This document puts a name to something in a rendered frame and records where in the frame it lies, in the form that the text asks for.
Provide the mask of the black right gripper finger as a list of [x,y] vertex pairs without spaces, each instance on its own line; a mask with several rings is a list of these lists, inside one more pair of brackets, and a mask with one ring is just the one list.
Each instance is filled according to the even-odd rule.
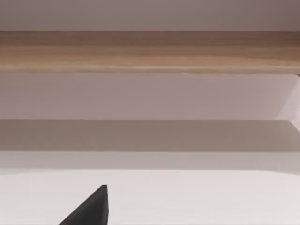
[[101,185],[58,225],[108,225],[108,187]]

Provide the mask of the white open shelf cabinet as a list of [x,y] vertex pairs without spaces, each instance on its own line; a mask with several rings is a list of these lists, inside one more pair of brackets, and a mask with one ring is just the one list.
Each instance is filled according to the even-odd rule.
[[0,74],[0,168],[300,173],[299,75]]

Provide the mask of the wooden shelf board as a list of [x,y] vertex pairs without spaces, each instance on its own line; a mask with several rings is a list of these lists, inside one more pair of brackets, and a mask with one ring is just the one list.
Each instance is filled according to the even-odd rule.
[[0,31],[0,72],[300,75],[300,31]]

